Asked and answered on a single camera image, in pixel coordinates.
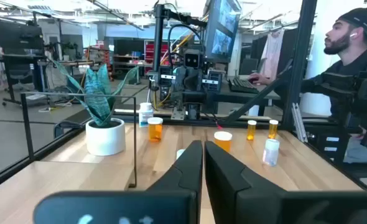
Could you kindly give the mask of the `small clear pill bottle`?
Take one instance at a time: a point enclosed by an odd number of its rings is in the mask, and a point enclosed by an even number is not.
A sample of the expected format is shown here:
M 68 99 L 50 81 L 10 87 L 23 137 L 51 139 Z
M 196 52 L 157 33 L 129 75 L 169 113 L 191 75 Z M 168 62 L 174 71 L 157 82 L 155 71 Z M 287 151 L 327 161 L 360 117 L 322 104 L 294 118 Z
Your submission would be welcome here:
M 267 139 L 262 155 L 263 163 L 269 166 L 276 166 L 279 157 L 280 142 L 276 139 Z

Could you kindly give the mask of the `wooden shelf with black frame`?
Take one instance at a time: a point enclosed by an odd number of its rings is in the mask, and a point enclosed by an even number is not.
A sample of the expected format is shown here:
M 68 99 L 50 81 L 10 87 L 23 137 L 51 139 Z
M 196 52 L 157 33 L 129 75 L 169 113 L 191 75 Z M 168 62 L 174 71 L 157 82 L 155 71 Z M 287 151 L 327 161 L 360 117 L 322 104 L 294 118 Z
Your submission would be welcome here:
M 126 150 L 112 156 L 94 156 L 86 150 L 83 129 L 42 160 L 0 184 L 0 224 L 32 224 L 35 206 L 46 196 L 66 190 L 126 190 L 136 183 L 135 153 L 139 128 L 125 124 Z

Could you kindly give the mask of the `black background monitor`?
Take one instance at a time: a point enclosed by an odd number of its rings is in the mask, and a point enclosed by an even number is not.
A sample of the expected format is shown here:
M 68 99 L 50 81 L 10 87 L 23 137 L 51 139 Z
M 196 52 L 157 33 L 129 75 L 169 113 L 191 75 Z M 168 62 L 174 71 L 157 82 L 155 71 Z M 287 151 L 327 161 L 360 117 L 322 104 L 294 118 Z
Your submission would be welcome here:
M 42 29 L 0 20 L 0 46 L 4 49 L 41 49 Z

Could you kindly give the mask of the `grey metal base plate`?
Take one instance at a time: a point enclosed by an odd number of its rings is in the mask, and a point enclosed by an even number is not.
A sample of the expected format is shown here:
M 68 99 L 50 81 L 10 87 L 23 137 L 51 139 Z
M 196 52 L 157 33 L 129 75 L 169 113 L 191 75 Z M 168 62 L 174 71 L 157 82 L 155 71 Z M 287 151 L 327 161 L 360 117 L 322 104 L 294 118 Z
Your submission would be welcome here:
M 179 108 L 178 106 L 175 106 L 173 108 L 173 112 L 171 115 L 172 120 L 184 120 L 186 116 L 186 111 L 184 108 Z

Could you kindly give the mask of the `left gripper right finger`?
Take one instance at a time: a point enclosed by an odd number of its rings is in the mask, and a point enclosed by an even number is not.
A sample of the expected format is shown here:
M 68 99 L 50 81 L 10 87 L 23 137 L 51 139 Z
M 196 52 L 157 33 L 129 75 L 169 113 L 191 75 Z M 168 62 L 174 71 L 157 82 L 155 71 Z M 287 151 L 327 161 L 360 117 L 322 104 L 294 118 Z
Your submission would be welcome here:
M 211 141 L 205 180 L 216 224 L 367 224 L 367 191 L 286 191 Z

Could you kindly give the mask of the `green snake plant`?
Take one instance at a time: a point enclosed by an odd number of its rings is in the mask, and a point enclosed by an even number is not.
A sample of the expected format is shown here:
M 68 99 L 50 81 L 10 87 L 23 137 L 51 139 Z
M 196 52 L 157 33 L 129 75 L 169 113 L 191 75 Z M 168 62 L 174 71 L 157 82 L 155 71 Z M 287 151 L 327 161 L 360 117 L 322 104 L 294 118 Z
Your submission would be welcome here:
M 71 90 L 72 93 L 82 93 L 83 97 L 75 97 L 89 112 L 96 126 L 105 128 L 111 124 L 111 114 L 116 102 L 116 96 L 120 95 L 125 84 L 134 79 L 139 67 L 130 69 L 117 89 L 112 90 L 109 80 L 107 65 L 102 65 L 97 71 L 90 68 L 85 72 L 84 86 L 76 81 L 67 69 L 59 62 L 51 60 L 62 75 L 65 75 L 77 90 Z

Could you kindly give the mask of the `small orange pill bottle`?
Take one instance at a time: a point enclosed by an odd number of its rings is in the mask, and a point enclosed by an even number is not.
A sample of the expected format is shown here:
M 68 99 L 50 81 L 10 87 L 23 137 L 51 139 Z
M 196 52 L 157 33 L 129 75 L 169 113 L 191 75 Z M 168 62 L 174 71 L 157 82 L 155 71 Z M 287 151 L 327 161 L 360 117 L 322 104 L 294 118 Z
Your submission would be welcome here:
M 278 120 L 272 119 L 269 121 L 269 139 L 275 139 L 277 135 L 277 127 L 279 125 Z
M 257 121 L 248 120 L 247 140 L 252 141 L 255 137 Z

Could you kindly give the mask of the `black standing desk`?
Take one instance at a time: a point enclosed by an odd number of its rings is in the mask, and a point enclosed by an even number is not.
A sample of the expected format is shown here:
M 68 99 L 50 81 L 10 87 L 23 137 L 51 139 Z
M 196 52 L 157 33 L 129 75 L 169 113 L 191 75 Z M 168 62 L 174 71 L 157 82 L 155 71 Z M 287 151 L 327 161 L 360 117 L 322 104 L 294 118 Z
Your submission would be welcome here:
M 11 79 L 11 65 L 28 65 L 29 70 L 31 70 L 30 65 L 33 65 L 32 81 L 34 83 L 34 88 L 35 90 L 40 92 L 45 91 L 47 87 L 44 73 L 44 67 L 46 66 L 46 64 L 43 64 L 43 62 L 46 62 L 45 56 L 4 54 L 0 56 L 0 62 L 3 63 L 5 67 L 5 73 L 7 77 L 7 91 L 9 93 L 9 98 L 2 99 L 3 106 L 6 106 L 7 103 L 13 103 L 19 106 L 21 105 L 21 102 L 15 99 Z

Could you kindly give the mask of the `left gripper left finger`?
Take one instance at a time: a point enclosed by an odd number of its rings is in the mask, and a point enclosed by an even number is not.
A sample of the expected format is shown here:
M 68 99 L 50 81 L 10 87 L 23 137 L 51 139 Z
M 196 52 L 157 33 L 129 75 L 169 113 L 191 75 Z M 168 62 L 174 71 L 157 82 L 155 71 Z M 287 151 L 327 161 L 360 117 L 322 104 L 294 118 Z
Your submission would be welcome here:
M 143 191 L 64 191 L 35 207 L 34 224 L 199 224 L 203 147 L 192 141 Z

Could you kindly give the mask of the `large orange pill bottle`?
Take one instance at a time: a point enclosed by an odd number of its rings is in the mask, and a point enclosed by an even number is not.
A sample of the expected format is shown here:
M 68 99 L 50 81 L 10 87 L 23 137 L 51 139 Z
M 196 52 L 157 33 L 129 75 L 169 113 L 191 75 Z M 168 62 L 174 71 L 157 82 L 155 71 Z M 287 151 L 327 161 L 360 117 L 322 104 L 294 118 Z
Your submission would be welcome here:
M 214 143 L 226 152 L 230 152 L 231 140 L 233 135 L 226 131 L 217 131 L 214 133 Z
M 149 140 L 159 142 L 162 139 L 163 119 L 159 117 L 153 117 L 149 118 L 147 122 L 148 122 Z

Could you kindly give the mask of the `black keyboard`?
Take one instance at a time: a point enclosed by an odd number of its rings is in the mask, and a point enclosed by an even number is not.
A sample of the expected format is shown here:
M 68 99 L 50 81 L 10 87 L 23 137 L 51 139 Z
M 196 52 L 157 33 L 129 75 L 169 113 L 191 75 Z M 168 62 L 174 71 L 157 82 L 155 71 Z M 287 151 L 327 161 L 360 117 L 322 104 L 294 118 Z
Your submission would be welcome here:
M 241 80 L 238 77 L 228 80 L 228 84 L 230 90 L 233 92 L 253 93 L 253 94 L 259 93 L 259 91 L 253 84 L 251 84 L 247 80 Z

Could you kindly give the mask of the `large black computer monitor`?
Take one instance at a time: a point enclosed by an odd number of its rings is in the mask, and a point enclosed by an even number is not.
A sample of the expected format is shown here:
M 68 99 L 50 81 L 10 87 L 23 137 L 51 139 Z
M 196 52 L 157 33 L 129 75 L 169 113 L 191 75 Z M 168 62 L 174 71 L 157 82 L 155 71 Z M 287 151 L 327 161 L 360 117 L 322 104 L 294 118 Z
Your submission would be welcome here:
M 238 0 L 207 1 L 207 7 L 204 10 L 205 14 L 208 14 L 205 32 L 207 62 L 230 62 L 241 10 Z

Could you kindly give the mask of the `white blue-labelled medicine bottle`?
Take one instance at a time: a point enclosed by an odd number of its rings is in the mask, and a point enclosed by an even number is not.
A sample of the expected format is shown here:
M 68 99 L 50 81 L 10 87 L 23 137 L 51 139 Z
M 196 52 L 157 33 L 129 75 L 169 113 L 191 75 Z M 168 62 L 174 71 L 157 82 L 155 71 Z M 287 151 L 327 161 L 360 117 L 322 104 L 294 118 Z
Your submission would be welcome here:
M 148 127 L 148 119 L 152 118 L 154 115 L 153 107 L 151 103 L 141 103 L 139 114 L 139 127 Z

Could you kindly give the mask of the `pink hanging garment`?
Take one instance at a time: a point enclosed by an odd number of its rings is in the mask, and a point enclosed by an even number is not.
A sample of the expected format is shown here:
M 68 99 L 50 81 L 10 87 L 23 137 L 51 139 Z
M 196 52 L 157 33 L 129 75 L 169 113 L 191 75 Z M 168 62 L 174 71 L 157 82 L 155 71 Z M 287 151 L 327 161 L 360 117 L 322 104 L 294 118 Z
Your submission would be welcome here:
M 281 53 L 282 41 L 284 37 L 284 29 L 269 33 L 262 52 L 261 58 L 264 59 L 264 65 L 261 74 L 270 79 L 275 80 L 277 76 L 277 68 Z

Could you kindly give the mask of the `person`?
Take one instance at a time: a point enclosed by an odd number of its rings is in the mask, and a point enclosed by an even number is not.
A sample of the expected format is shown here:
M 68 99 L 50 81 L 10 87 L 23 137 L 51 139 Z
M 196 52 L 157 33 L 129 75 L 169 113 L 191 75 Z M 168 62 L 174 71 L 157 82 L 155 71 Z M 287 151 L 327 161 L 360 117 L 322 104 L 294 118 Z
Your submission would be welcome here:
M 324 53 L 338 55 L 339 61 L 325 72 L 355 76 L 367 69 L 367 7 L 352 9 L 341 15 L 325 34 Z M 252 73 L 249 81 L 262 85 L 272 83 L 260 73 Z M 320 75 L 302 81 L 301 93 L 317 93 L 316 85 L 321 83 Z M 345 100 L 330 97 L 331 119 L 345 120 L 350 109 Z M 361 135 L 351 134 L 348 140 L 344 162 L 367 163 L 367 147 L 361 145 Z

